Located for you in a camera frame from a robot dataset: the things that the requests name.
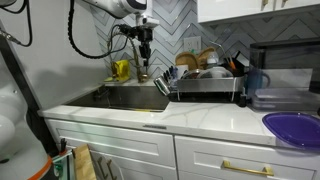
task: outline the cabinet handle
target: cabinet handle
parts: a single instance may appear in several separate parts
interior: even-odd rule
[[[235,170],[235,171],[242,171],[242,172],[265,175],[265,176],[274,176],[272,169],[269,167],[263,168],[263,171],[256,171],[256,170],[233,167],[233,166],[231,166],[229,161],[223,161],[222,166],[226,169],[231,169],[231,170]]]
[[[110,175],[111,175],[111,179],[112,179],[112,180],[117,180],[117,176],[113,176],[112,169],[111,169],[111,163],[112,163],[112,160],[110,159],[110,160],[107,162],[107,165],[108,165],[108,169],[109,169],[109,172],[110,172]]]
[[[104,170],[103,170],[103,168],[102,168],[102,166],[101,166],[101,162],[102,162],[102,157],[100,157],[100,158],[98,159],[98,165],[99,165],[99,169],[100,169],[100,171],[101,171],[101,173],[102,173],[103,179],[107,179],[109,174],[105,174],[105,173],[104,173]]]
[[[262,0],[262,5],[266,6],[269,3],[269,0]]]

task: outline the drawer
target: drawer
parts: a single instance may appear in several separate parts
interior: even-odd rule
[[[176,168],[164,167],[161,165],[145,163],[141,161],[131,160],[112,156],[100,152],[91,151],[92,160],[95,163],[96,172],[103,171],[104,177],[108,174],[107,180],[111,180],[110,171],[113,177],[117,176],[117,180],[177,180]],[[106,163],[99,167],[100,158],[104,158],[107,162],[111,160],[110,168]]]
[[[46,123],[56,143],[65,138],[69,146],[87,143],[94,151],[175,167],[171,135],[53,119]]]
[[[179,171],[179,179],[180,180],[222,180],[222,179],[216,179],[208,176],[202,176],[198,174],[183,172],[183,171]]]
[[[175,142],[181,171],[224,180],[320,180],[320,155],[316,153],[188,137],[176,137]],[[267,167],[274,176],[226,168],[224,161],[241,170],[265,172]]]

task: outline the wall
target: wall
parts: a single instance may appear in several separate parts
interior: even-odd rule
[[[244,22],[202,26],[197,23],[196,3],[196,0],[154,0],[153,15],[160,20],[160,26],[155,28],[155,39],[152,42],[153,52],[148,73],[153,77],[174,64],[175,56],[183,51],[183,38],[185,37],[201,36],[202,48],[210,46],[209,41],[215,41],[222,44],[231,54],[240,50],[246,58],[249,58],[248,48],[251,43],[320,37],[319,10]],[[108,32],[112,25],[117,23],[135,25],[134,16],[115,20],[100,9],[92,7],[91,10],[102,50],[105,50]],[[119,39],[117,47],[120,47],[123,41],[123,39]],[[125,51],[114,55],[113,59],[130,59],[132,57],[130,50],[128,47]]]
[[[43,108],[51,107],[96,86],[106,76],[103,60],[78,55],[67,37],[68,0],[30,0],[34,42],[25,48],[13,44],[33,92]],[[22,0],[11,7],[18,9]],[[25,12],[0,10],[5,30],[22,42],[29,39]],[[74,39],[83,51],[101,54],[90,6],[76,1]]]

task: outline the plate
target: plate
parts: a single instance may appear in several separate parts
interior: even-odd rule
[[[307,150],[320,150],[320,119],[302,113],[272,113],[265,126],[280,140]]]

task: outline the white countertop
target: white countertop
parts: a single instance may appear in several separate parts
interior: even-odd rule
[[[290,147],[277,140],[264,126],[262,118],[265,114],[235,104],[170,102],[161,113],[61,105],[40,114],[67,121]]]

